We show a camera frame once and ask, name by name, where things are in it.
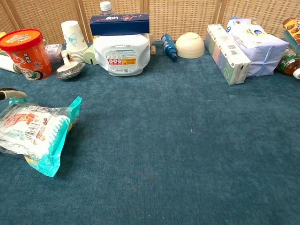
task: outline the orange instant noodle cup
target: orange instant noodle cup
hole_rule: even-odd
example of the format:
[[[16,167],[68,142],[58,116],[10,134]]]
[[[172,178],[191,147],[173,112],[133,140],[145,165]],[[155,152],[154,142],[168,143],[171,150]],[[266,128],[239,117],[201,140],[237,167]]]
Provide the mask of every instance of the orange instant noodle cup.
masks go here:
[[[16,30],[0,38],[0,48],[7,52],[28,80],[36,81],[51,75],[43,35],[37,29]]]

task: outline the stack of paper cups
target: stack of paper cups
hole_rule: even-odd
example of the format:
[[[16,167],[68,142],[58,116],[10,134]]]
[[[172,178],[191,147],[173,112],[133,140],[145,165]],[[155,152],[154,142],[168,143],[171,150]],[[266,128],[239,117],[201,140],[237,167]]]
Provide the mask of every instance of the stack of paper cups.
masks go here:
[[[61,24],[62,33],[67,43],[67,52],[72,61],[84,62],[84,52],[88,49],[79,24],[75,20]]]

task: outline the red lid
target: red lid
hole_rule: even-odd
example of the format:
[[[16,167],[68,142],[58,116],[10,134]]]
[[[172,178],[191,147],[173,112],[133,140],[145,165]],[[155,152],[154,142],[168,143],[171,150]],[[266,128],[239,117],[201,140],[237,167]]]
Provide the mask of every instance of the red lid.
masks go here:
[[[16,30],[0,38],[0,48],[8,52],[16,52],[43,41],[42,32],[37,29]]]

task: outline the food package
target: food package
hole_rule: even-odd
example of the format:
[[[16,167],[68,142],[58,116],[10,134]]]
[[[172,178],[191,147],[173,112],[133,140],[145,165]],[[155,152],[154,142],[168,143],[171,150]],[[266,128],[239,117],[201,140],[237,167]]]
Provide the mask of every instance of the food package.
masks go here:
[[[267,34],[255,19],[231,19],[227,33],[251,60],[247,76],[274,74],[289,43]]]
[[[0,114],[0,151],[26,161],[42,174],[53,177],[68,131],[79,115],[82,99],[67,108],[47,108],[13,99]]]
[[[204,44],[229,85],[244,83],[251,61],[220,24],[208,25]]]
[[[300,45],[300,17],[286,19],[282,25],[296,41],[297,45]]]

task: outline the beige bowl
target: beige bowl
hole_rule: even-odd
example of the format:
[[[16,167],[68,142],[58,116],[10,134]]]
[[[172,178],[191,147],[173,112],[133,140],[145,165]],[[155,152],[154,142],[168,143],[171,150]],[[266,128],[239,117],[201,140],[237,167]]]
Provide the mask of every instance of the beige bowl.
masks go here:
[[[176,41],[177,55],[186,59],[195,59],[204,55],[204,42],[196,33],[185,33]]]

